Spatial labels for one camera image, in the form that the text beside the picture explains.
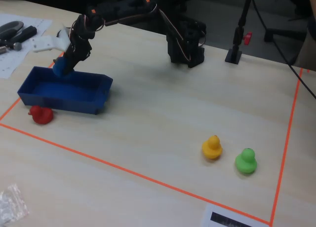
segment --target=orange tape line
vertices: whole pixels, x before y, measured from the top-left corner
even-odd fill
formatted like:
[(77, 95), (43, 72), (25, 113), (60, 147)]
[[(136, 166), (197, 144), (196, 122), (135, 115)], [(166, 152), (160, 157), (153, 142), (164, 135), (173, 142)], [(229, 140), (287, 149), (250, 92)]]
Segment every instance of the orange tape line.
[[(51, 68), (54, 65), (54, 62), (52, 62), (48, 68)], [(7, 109), (7, 111), (5, 111), (5, 113), (0, 117), (0, 121), (14, 108), (14, 106), (16, 106), (16, 104), (21, 100), (21, 98), (18, 98), (13, 105), (10, 106), (9, 109)]]
[(24, 134), (24, 135), (26, 135), (26, 136), (35, 138), (35, 139), (40, 140), (40, 141), (42, 141), (42, 142), (48, 143), (48, 144), (50, 144), (50, 145), (59, 147), (59, 148), (61, 148), (61, 149), (70, 151), (70, 152), (72, 152), (72, 153), (75, 153), (75, 154), (78, 154), (78, 155), (82, 155), (82, 156), (87, 157), (87, 158), (89, 158), (89, 159), (93, 159), (93, 160), (98, 161), (98, 162), (100, 162), (100, 163), (103, 163), (103, 164), (106, 164), (106, 165), (111, 166), (111, 167), (113, 167), (113, 168), (122, 170), (122, 171), (124, 171), (124, 172), (129, 173), (129, 174), (138, 176), (138, 177), (140, 177), (140, 178), (142, 178), (142, 179), (146, 179), (146, 180), (148, 180), (148, 181), (150, 181), (150, 182), (159, 184), (159, 185), (161, 185), (161, 186), (164, 186), (164, 187), (166, 187), (166, 188), (172, 189), (172, 190), (174, 190), (174, 191), (178, 191), (178, 192), (181, 192), (181, 193), (183, 193), (183, 194), (185, 194), (185, 195), (188, 195), (188, 196), (191, 196), (191, 197), (200, 199), (200, 200), (202, 200), (202, 201), (206, 201), (206, 202), (208, 202), (208, 203), (211, 203), (211, 204), (214, 204), (214, 205), (217, 205), (217, 206), (220, 206), (220, 207), (222, 207), (222, 208), (225, 208), (225, 209), (227, 209), (227, 210), (236, 212), (236, 213), (238, 213), (238, 214), (241, 214), (241, 215), (243, 215), (243, 216), (249, 217), (249, 218), (254, 219), (254, 220), (256, 220), (256, 221), (262, 222), (262, 223), (264, 223), (264, 224), (267, 224), (267, 225), (269, 224), (268, 221), (262, 220), (262, 219), (260, 219), (260, 218), (258, 218), (258, 217), (255, 217), (255, 216), (253, 216), (253, 215), (250, 215), (250, 214), (248, 214), (248, 213), (245, 213), (245, 212), (239, 211), (239, 210), (237, 210), (237, 209), (231, 208), (231, 207), (229, 207), (229, 206), (220, 204), (220, 203), (218, 203), (218, 202), (209, 200), (209, 199), (204, 198), (204, 197), (202, 197), (202, 196), (198, 196), (198, 195), (193, 194), (193, 193), (191, 193), (191, 192), (184, 191), (184, 190), (182, 190), (182, 189), (179, 189), (179, 188), (176, 188), (176, 187), (171, 186), (171, 185), (169, 185), (169, 184), (163, 183), (163, 182), (161, 182), (161, 181), (152, 179), (152, 178), (147, 177), (147, 176), (145, 176), (145, 175), (142, 175), (142, 174), (139, 174), (139, 173), (134, 172), (134, 171), (132, 171), (132, 170), (123, 168), (123, 167), (121, 167), (121, 166), (119, 166), (119, 165), (116, 165), (116, 164), (107, 162), (107, 161), (105, 161), (105, 160), (99, 159), (99, 158), (94, 157), (94, 156), (91, 156), (91, 155), (89, 155), (89, 154), (86, 154), (86, 153), (83, 153), (83, 152), (80, 152), (80, 151), (71, 149), (71, 148), (69, 148), (69, 147), (66, 147), (66, 146), (57, 144), (57, 143), (55, 143), (55, 142), (51, 142), (51, 141), (46, 140), (46, 139), (44, 139), (44, 138), (35, 136), (35, 135), (33, 135), (33, 134), (24, 132), (24, 131), (22, 131), (22, 130), (19, 130), (19, 129), (14, 128), (14, 127), (10, 127), (10, 126), (5, 125), (5, 124), (2, 124), (2, 123), (0, 123), (0, 126), (5, 127), (5, 128), (8, 128), (8, 129), (13, 130), (13, 131), (16, 131), (16, 132), (19, 132), (19, 133)]
[(7, 109), (7, 111), (5, 111), (5, 113), (0, 117), (0, 121), (14, 108), (14, 106), (16, 106), (16, 104), (21, 100), (21, 98), (18, 98), (13, 105), (10, 106), (9, 109)]
[[(300, 77), (302, 76), (302, 74), (303, 74), (303, 68), (301, 68), (301, 70), (300, 70)], [(290, 119), (289, 119), (288, 127), (287, 127), (287, 133), (286, 133), (283, 157), (282, 157), (282, 162), (281, 162), (281, 169), (280, 169), (280, 174), (279, 174), (278, 182), (277, 182), (277, 186), (276, 186), (276, 195), (275, 195), (275, 200), (273, 202), (273, 208), (272, 208), (272, 213), (271, 213), (271, 218), (270, 218), (270, 224), (269, 225), (271, 227), (273, 225), (273, 221), (274, 221), (275, 214), (276, 214), (277, 200), (278, 200), (278, 196), (279, 196), (279, 193), (280, 193), (280, 187), (281, 187), (282, 176), (283, 176), (283, 171), (284, 171), (287, 147), (288, 147), (288, 143), (289, 143), (289, 140), (290, 140), (292, 121), (293, 121), (293, 117), (294, 117), (294, 111), (295, 111), (296, 100), (297, 100), (297, 95), (298, 95), (299, 88), (300, 88), (300, 81), (297, 80), (295, 95), (294, 95), (293, 104), (292, 104), (291, 115), (290, 115)]]

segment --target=blue plastic box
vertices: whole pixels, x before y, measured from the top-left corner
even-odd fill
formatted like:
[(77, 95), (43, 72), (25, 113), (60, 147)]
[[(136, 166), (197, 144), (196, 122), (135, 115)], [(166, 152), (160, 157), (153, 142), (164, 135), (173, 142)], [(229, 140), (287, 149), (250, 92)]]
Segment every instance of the blue plastic box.
[(58, 77), (50, 68), (33, 67), (18, 90), (25, 105), (97, 114), (106, 102), (113, 79), (101, 74), (72, 72)]

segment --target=plastic bag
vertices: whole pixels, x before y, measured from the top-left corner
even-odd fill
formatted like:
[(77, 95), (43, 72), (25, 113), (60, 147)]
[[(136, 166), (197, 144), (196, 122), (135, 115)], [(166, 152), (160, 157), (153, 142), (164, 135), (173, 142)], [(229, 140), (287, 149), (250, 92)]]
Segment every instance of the plastic bag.
[(16, 184), (0, 193), (0, 226), (17, 221), (28, 214), (21, 192)]

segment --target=white paper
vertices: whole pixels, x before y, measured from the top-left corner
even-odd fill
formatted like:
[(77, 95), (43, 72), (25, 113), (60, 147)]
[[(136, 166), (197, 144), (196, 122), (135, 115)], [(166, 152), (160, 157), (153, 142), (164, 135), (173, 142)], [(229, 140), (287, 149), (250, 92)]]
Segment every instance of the white paper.
[(238, 214), (236, 212), (224, 209), (222, 207), (219, 207), (213, 204), (208, 204), (206, 206), (206, 210), (204, 212), (200, 227), (225, 227), (226, 226), (225, 224), (219, 224), (211, 220), (211, 216), (213, 212), (220, 214), (222, 216), (225, 216), (234, 221), (238, 221), (242, 224), (251, 226), (251, 227), (269, 227), (268, 225), (264, 223), (261, 223), (259, 221), (253, 220), (251, 218), (248, 218), (246, 216), (243, 216), (241, 214)]
[(37, 34), (23, 42), (22, 49), (20, 51), (10, 50), (7, 53), (0, 54), (0, 78), (9, 78), (11, 76), (13, 71), (23, 62), (25, 56), (32, 49), (31, 39), (40, 37), (52, 23), (51, 20), (11, 14), (0, 14), (0, 26), (11, 21), (22, 21), (24, 23), (22, 29), (29, 26), (36, 27)]

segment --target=red rubber duck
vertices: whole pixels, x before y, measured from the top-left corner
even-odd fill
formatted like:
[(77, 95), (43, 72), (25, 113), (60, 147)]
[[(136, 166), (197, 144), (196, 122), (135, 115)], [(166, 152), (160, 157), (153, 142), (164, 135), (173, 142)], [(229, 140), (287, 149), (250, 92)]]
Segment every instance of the red rubber duck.
[(54, 118), (53, 110), (50, 108), (42, 108), (38, 105), (30, 108), (29, 115), (33, 116), (33, 120), (37, 124), (48, 124)]

